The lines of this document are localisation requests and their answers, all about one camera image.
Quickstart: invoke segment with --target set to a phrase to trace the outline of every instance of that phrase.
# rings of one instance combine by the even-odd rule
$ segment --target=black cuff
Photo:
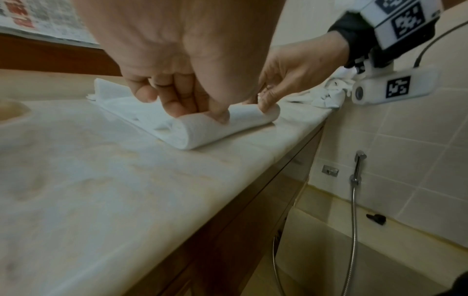
[[[337,31],[348,42],[350,56],[346,67],[354,66],[356,59],[369,54],[378,45],[374,28],[358,13],[346,12],[328,31]]]

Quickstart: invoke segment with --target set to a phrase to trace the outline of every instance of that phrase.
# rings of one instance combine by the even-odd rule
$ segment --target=countertop
[[[179,151],[84,99],[26,102],[0,128],[0,295],[120,295],[325,120],[281,102],[274,124]]]

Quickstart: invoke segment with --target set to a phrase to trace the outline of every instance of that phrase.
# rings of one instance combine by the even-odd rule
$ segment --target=forearm
[[[466,0],[442,0],[442,4],[444,5],[444,8],[447,10],[465,1]]]

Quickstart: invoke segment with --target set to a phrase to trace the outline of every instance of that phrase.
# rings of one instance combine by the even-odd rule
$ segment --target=white cloth
[[[338,68],[321,85],[310,90],[285,97],[284,100],[295,103],[310,104],[318,108],[337,109],[343,105],[346,95],[351,95],[355,69]]]
[[[130,90],[127,87],[102,79],[95,80],[95,87],[96,93],[89,95],[88,99],[95,100],[101,108],[182,150],[194,149],[234,133],[271,123],[280,113],[278,105],[265,114],[257,105],[233,105],[229,107],[230,119],[226,124],[201,113],[172,118],[166,114],[159,100],[142,103],[128,96]]]

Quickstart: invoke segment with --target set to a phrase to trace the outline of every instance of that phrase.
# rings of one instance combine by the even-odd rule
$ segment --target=wooden cabinet
[[[308,179],[317,127],[135,285],[127,296],[240,295]]]

